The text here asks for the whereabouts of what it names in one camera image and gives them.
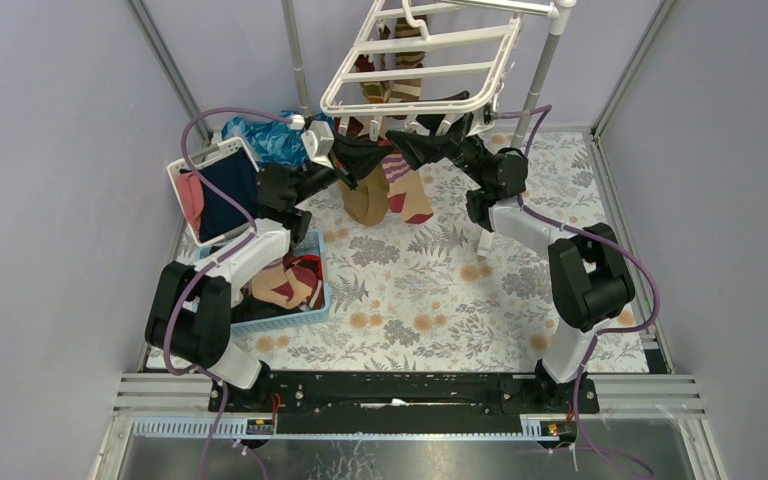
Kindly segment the red striped sock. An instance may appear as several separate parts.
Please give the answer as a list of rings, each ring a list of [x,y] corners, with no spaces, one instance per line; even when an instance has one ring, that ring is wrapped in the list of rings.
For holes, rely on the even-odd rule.
[[[418,172],[398,154],[386,156],[381,166],[389,185],[389,209],[408,224],[419,225],[430,220],[434,213]]]

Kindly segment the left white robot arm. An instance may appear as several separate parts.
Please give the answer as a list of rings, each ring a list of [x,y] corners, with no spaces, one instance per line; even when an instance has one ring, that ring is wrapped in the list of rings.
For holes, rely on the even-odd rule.
[[[238,236],[197,264],[169,263],[161,272],[145,329],[146,342],[189,361],[191,368],[232,387],[232,398],[248,411],[269,401],[268,366],[235,345],[231,319],[243,285],[277,268],[304,239],[311,215],[298,203],[336,181],[348,185],[369,175],[395,152],[388,140],[340,139],[344,154],[335,166],[311,164],[299,170],[266,164],[256,171],[259,217],[248,218]]]

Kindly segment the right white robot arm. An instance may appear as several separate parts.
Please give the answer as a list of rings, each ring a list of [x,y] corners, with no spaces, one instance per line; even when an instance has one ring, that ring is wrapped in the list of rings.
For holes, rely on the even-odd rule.
[[[555,341],[535,368],[535,402],[557,412],[573,398],[571,382],[584,377],[599,327],[619,316],[635,297],[628,252],[610,226],[585,229],[528,207],[523,200],[529,171],[527,146],[491,152],[471,134],[470,114],[440,135],[389,131],[387,140],[414,170],[446,159],[476,183],[466,193],[470,220],[488,233],[514,240],[549,265],[552,300],[562,322]]]

